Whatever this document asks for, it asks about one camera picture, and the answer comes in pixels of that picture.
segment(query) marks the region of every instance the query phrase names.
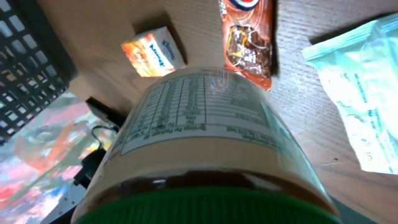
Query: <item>wooden surface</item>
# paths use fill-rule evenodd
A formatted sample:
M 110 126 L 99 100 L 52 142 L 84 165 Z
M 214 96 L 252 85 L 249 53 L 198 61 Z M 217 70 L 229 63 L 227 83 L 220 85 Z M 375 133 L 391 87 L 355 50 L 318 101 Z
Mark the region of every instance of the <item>wooden surface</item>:
M 188 66 L 223 66 L 217 0 L 38 2 L 79 71 L 70 90 L 124 114 L 154 79 L 136 73 L 120 44 L 153 21 L 172 23 Z M 398 223 L 398 176 L 360 169 L 336 108 L 300 54 L 310 40 L 398 11 L 397 1 L 280 0 L 277 6 L 280 73 L 271 91 L 274 107 L 329 194 L 374 221 Z

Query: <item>tissue box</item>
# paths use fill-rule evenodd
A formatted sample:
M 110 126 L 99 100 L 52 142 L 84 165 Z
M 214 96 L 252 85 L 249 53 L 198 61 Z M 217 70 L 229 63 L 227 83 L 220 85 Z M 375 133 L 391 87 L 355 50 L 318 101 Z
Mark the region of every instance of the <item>tissue box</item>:
M 142 77 L 162 77 L 185 66 L 167 27 L 139 34 L 122 49 Z

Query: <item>chocolate bar wrapper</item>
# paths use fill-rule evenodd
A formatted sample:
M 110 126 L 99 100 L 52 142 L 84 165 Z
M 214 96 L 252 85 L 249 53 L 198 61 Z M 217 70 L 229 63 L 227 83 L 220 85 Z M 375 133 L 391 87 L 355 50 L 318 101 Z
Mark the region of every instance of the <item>chocolate bar wrapper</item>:
M 226 68 L 271 88 L 272 0 L 219 0 Z

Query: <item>black crate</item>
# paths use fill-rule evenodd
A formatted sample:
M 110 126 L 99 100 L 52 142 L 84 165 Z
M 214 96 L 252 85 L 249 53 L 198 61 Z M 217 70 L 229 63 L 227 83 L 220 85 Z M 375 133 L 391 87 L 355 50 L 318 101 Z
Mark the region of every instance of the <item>black crate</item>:
M 60 96 L 77 74 L 33 0 L 0 0 L 0 146 Z

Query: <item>black cable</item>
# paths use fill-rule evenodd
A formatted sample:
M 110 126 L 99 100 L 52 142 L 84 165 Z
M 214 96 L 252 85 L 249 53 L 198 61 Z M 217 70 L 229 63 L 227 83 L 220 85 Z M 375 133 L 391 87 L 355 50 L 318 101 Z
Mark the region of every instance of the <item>black cable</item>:
M 115 129 L 110 128 L 110 127 L 107 127 L 107 126 L 103 126 L 103 125 L 97 125 L 97 126 L 95 126 L 95 127 L 91 130 L 91 135 L 93 135 L 93 137 L 94 137 L 95 139 L 97 139 L 97 141 L 99 142 L 99 146 L 98 146 L 97 150 L 102 148 L 102 142 L 101 142 L 101 140 L 94 134 L 94 130 L 95 130 L 95 129 L 99 129 L 99 128 L 104 128 L 104 129 L 108 129 L 108 130 L 114 131 L 116 134 L 118 133 Z

